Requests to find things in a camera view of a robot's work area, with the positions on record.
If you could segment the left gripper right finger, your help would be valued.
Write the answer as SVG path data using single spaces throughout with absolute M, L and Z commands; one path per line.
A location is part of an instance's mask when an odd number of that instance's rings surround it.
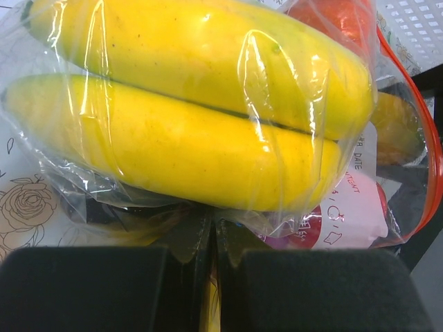
M 407 267 L 391 252 L 274 250 L 215 224 L 223 331 L 432 331 Z

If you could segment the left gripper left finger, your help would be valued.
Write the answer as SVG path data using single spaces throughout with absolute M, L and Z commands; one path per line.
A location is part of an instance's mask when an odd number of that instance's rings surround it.
M 149 246 L 27 248 L 1 264 L 2 331 L 206 331 L 211 218 Z

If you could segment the white plastic basket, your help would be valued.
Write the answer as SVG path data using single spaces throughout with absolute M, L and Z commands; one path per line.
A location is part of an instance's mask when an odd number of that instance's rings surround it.
M 377 25 L 414 76 L 442 64 L 442 1 L 377 1 Z

